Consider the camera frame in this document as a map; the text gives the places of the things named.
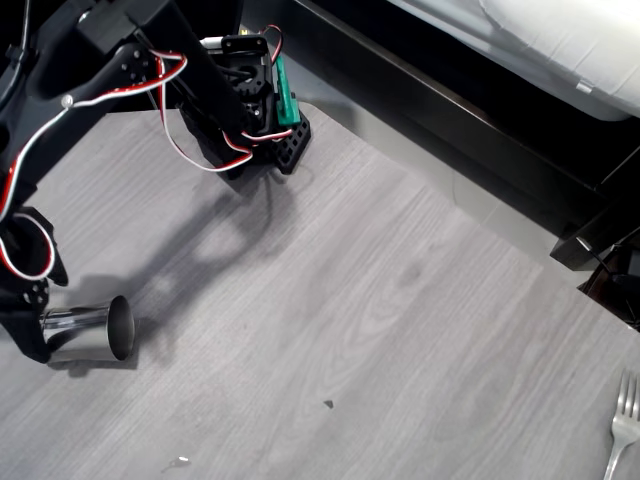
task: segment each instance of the cable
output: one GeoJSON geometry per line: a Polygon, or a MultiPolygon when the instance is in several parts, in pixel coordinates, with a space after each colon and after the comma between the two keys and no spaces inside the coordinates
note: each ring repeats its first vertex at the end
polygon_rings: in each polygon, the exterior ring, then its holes
{"type": "Polygon", "coordinates": [[[280,34],[280,38],[278,39],[278,45],[276,45],[276,49],[273,52],[273,55],[271,55],[271,63],[273,63],[276,61],[276,58],[278,58],[278,55],[280,55],[280,51],[282,50],[282,44],[284,43],[284,33],[282,33],[282,30],[280,29],[279,26],[270,23],[269,25],[264,27],[262,30],[260,30],[260,35],[264,35],[271,29],[277,30],[278,33],[280,34]]]}
{"type": "Polygon", "coordinates": [[[13,273],[16,277],[22,278],[23,280],[29,280],[29,281],[32,281],[32,282],[36,282],[38,280],[42,280],[43,278],[48,277],[49,274],[51,273],[51,271],[53,270],[53,266],[56,263],[56,249],[53,246],[53,240],[49,236],[49,233],[31,215],[27,215],[26,213],[16,213],[16,214],[13,215],[13,217],[14,218],[24,218],[25,220],[29,220],[36,227],[38,227],[38,230],[40,230],[40,232],[42,233],[42,236],[44,237],[45,241],[47,242],[47,248],[48,248],[47,264],[45,265],[44,269],[40,273],[38,273],[37,275],[28,275],[28,274],[26,274],[24,272],[21,272],[20,270],[18,270],[18,268],[13,264],[13,262],[9,258],[9,254],[7,253],[7,249],[6,249],[5,245],[4,245],[4,241],[2,240],[2,238],[0,238],[0,259],[4,263],[5,267],[7,267],[7,269],[11,273],[13,273]]]}
{"type": "Polygon", "coordinates": [[[284,132],[271,133],[269,135],[263,135],[262,137],[252,137],[247,132],[242,132],[242,136],[248,138],[253,142],[264,142],[266,140],[273,140],[274,142],[282,140],[284,137],[288,137],[293,133],[292,129],[285,130],[284,132]]]}
{"type": "MultiPolygon", "coordinates": [[[[187,66],[187,58],[184,55],[159,52],[155,50],[152,50],[151,52],[157,57],[168,58],[171,60],[180,60],[180,63],[176,65],[174,68],[172,68],[166,74],[163,71],[162,75],[158,76],[158,78],[155,78],[151,81],[142,82],[140,84],[133,85],[130,87],[114,88],[112,90],[105,92],[102,95],[99,95],[98,97],[92,100],[80,101],[74,104],[73,98],[70,98],[69,108],[82,108],[82,107],[93,106],[101,102],[105,102],[107,100],[112,100],[112,99],[121,98],[121,97],[128,97],[132,95],[138,95],[140,93],[153,90],[158,86],[164,86],[167,82],[170,82],[171,80],[176,78],[187,66]]],[[[42,125],[38,130],[36,130],[36,132],[29,138],[29,140],[27,140],[27,143],[25,143],[22,149],[18,152],[16,159],[13,161],[13,163],[11,164],[11,167],[9,168],[7,179],[5,181],[5,185],[2,191],[2,197],[0,198],[0,222],[2,222],[6,218],[7,213],[11,208],[11,201],[15,193],[18,176],[20,174],[20,170],[24,163],[24,159],[27,156],[27,153],[33,147],[33,145],[38,141],[38,139],[42,137],[42,135],[44,135],[53,125],[55,125],[64,115],[67,114],[67,112],[69,111],[69,108],[65,108],[64,110],[60,111],[56,116],[54,116],[52,119],[47,121],[44,125],[42,125]]],[[[55,250],[53,248],[53,241],[49,237],[49,234],[46,232],[46,230],[44,230],[44,228],[32,217],[25,214],[21,214],[21,213],[15,214],[14,217],[26,218],[27,220],[36,224],[36,226],[40,229],[40,231],[45,236],[47,243],[49,245],[49,262],[47,266],[44,268],[44,270],[36,276],[30,276],[30,275],[24,274],[23,272],[20,272],[9,259],[9,256],[6,252],[6,248],[4,243],[2,242],[2,239],[0,239],[0,257],[4,262],[5,266],[7,267],[7,269],[9,269],[14,275],[20,278],[23,278],[25,280],[32,280],[32,281],[41,280],[42,278],[45,278],[53,268],[53,263],[55,261],[55,258],[54,258],[55,250]]]]}
{"type": "Polygon", "coordinates": [[[239,77],[244,79],[253,78],[253,75],[251,75],[249,72],[234,70],[233,68],[222,67],[220,65],[216,65],[216,67],[218,67],[218,70],[220,70],[222,73],[230,77],[239,77]]]}
{"type": "Polygon", "coordinates": [[[180,53],[171,53],[171,52],[160,52],[158,50],[149,50],[152,54],[159,58],[165,58],[167,60],[180,60],[180,63],[173,67],[168,72],[162,73],[157,78],[150,80],[148,82],[142,82],[137,85],[133,85],[130,87],[121,87],[114,88],[113,90],[109,90],[102,95],[92,99],[85,100],[81,102],[77,102],[73,105],[74,108],[78,107],[90,107],[93,105],[97,105],[98,103],[105,102],[107,100],[112,100],[114,98],[122,98],[122,97],[131,97],[133,95],[138,95],[139,93],[144,93],[151,91],[159,86],[162,86],[173,79],[175,79],[182,71],[187,67],[187,57],[180,53]]]}
{"type": "Polygon", "coordinates": [[[2,92],[2,96],[0,96],[0,112],[7,106],[9,100],[13,96],[16,88],[18,88],[18,82],[20,81],[20,77],[22,76],[22,69],[24,68],[24,63],[27,58],[27,50],[29,48],[29,23],[31,17],[31,0],[25,0],[24,2],[24,16],[22,19],[22,36],[20,38],[20,55],[18,56],[18,60],[13,70],[13,75],[11,80],[9,80],[9,84],[7,88],[2,92]]]}
{"type": "Polygon", "coordinates": [[[20,173],[20,169],[22,168],[22,164],[24,163],[24,159],[27,156],[27,153],[29,152],[33,144],[36,143],[36,141],[42,135],[44,135],[44,133],[49,130],[52,125],[57,123],[68,111],[69,109],[65,108],[47,123],[42,125],[38,130],[36,130],[36,132],[31,136],[27,143],[25,143],[24,147],[22,147],[22,150],[20,150],[18,156],[11,164],[9,173],[7,174],[7,180],[4,185],[4,190],[2,192],[2,199],[0,200],[0,222],[2,222],[2,220],[4,220],[4,218],[7,216],[7,212],[9,211],[9,207],[11,206],[11,199],[13,198],[13,193],[16,188],[18,174],[20,173]]]}
{"type": "Polygon", "coordinates": [[[600,258],[600,255],[598,255],[596,252],[593,251],[593,248],[591,248],[591,245],[589,245],[589,243],[582,237],[576,237],[576,240],[578,241],[578,243],[580,245],[582,245],[582,247],[589,252],[589,254],[595,258],[598,263],[600,263],[600,265],[602,265],[602,268],[604,268],[604,271],[607,272],[609,275],[611,275],[611,270],[609,270],[609,267],[607,266],[607,264],[604,262],[604,260],[602,258],[600,258]]]}
{"type": "MultiPolygon", "coordinates": [[[[158,68],[158,75],[163,75],[164,73],[164,61],[163,61],[164,57],[161,56],[157,56],[156,58],[156,66],[158,68]]],[[[192,160],[186,153],[184,153],[184,151],[178,146],[178,144],[175,142],[175,140],[173,139],[173,137],[171,136],[171,133],[169,132],[169,125],[167,123],[167,102],[166,102],[166,84],[163,83],[158,87],[158,103],[160,104],[160,119],[162,120],[162,126],[164,127],[164,133],[166,134],[167,138],[169,139],[169,143],[171,143],[171,146],[174,148],[174,150],[176,152],[178,152],[178,155],[180,155],[182,158],[184,158],[187,162],[189,162],[190,164],[192,164],[193,166],[199,168],[200,170],[204,170],[205,172],[216,172],[216,173],[221,173],[221,172],[226,172],[228,170],[231,170],[233,168],[239,167],[240,165],[247,163],[249,160],[251,160],[253,158],[253,152],[245,147],[240,147],[238,145],[234,145],[231,140],[229,140],[229,137],[227,136],[226,133],[222,132],[222,136],[224,137],[225,142],[227,142],[227,145],[229,146],[229,148],[237,151],[237,152],[241,152],[244,153],[245,155],[233,160],[232,162],[229,162],[227,164],[224,164],[220,167],[205,167],[203,165],[200,165],[198,162],[195,162],[194,160],[192,160]]]]}

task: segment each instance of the wood grain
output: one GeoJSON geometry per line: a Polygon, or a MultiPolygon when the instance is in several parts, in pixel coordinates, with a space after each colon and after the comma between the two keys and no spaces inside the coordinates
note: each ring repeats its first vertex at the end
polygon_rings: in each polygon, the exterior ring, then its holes
{"type": "Polygon", "coordinates": [[[152,112],[106,117],[45,178],[72,280],[52,303],[123,293],[139,344],[47,367],[3,333],[0,478],[602,478],[638,335],[304,110],[290,178],[232,188],[152,112]]]}

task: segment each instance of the gray wood floor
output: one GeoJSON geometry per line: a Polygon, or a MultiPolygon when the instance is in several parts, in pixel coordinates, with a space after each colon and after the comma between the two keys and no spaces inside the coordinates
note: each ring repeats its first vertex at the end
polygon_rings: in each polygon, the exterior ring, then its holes
{"type": "MultiPolygon", "coordinates": [[[[149,112],[42,182],[72,279],[55,304],[124,293],[139,345],[47,367],[3,332],[0,478],[602,478],[638,335],[304,110],[290,178],[234,190],[149,112]]],[[[637,478],[638,446],[619,468],[637,478]]]]}

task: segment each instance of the silver fork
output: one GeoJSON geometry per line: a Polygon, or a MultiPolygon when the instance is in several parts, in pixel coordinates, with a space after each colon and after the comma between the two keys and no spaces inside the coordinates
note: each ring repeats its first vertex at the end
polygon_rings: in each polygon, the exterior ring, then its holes
{"type": "Polygon", "coordinates": [[[631,374],[628,370],[622,372],[620,381],[620,394],[618,395],[618,406],[616,414],[611,424],[613,434],[613,448],[611,458],[607,465],[607,473],[604,480],[613,478],[613,471],[618,464],[618,459],[622,451],[632,443],[640,440],[640,383],[638,376],[631,374]]]}

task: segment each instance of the stainless steel cup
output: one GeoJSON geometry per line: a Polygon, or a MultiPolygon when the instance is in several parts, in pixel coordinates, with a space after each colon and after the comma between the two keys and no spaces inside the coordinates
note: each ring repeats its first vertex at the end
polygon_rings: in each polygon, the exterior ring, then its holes
{"type": "Polygon", "coordinates": [[[49,363],[69,360],[125,360],[133,348],[135,325],[129,302],[118,296],[102,305],[54,308],[41,319],[49,363]]]}

